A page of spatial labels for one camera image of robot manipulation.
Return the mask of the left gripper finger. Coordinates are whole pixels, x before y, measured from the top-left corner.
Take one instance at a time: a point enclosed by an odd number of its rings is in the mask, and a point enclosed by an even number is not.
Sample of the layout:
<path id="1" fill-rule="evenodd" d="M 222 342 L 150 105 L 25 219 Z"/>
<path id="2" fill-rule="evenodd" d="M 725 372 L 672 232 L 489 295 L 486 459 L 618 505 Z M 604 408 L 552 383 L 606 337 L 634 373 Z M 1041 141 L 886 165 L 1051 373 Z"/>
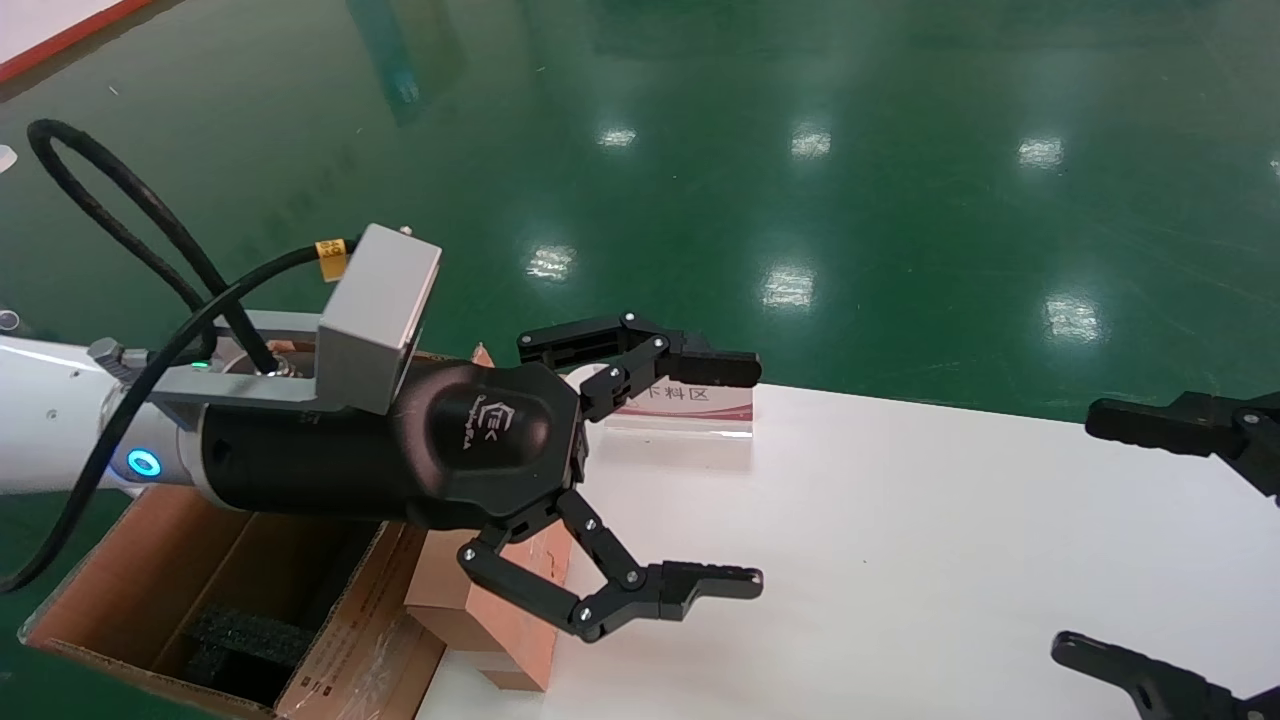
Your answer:
<path id="1" fill-rule="evenodd" d="M 616 414 L 753 421 L 762 378 L 756 354 L 713 348 L 703 334 L 635 313 L 526 331 L 518 337 L 518 355 L 522 363 L 556 372 L 588 368 L 577 396 L 589 421 Z"/>
<path id="2" fill-rule="evenodd" d="M 564 587 L 502 557 L 525 530 L 559 521 L 604 577 L 604 585 L 580 598 Z M 755 600 L 764 591 L 756 568 L 666 561 L 641 566 L 576 491 L 538 502 L 527 519 L 490 523 L 457 553 L 480 588 L 553 628 L 594 643 L 635 620 L 681 623 L 696 600 Z"/>

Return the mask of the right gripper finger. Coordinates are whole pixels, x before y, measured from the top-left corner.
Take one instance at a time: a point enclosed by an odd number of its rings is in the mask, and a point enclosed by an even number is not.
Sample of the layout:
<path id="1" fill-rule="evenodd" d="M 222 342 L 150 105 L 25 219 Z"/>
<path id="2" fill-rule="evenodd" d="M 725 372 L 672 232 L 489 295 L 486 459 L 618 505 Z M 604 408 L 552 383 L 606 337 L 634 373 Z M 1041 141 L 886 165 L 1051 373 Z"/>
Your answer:
<path id="1" fill-rule="evenodd" d="M 1277 719 L 1279 688 L 1249 698 L 1204 676 L 1076 632 L 1060 632 L 1052 660 L 1124 691 L 1142 719 Z"/>
<path id="2" fill-rule="evenodd" d="M 1229 398 L 1184 392 L 1166 406 L 1098 398 L 1085 432 L 1175 455 L 1217 456 L 1262 496 L 1279 496 L 1279 393 Z"/>

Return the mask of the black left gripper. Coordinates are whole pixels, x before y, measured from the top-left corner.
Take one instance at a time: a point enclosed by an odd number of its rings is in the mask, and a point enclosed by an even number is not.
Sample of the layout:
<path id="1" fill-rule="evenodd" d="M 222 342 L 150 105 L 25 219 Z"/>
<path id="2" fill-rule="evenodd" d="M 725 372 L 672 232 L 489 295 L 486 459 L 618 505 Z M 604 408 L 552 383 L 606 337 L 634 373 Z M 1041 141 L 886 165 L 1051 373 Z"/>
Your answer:
<path id="1" fill-rule="evenodd" d="M 549 368 L 416 360 L 384 414 L 211 406 L 204 473 L 251 512 L 534 530 L 580 477 L 579 396 Z"/>

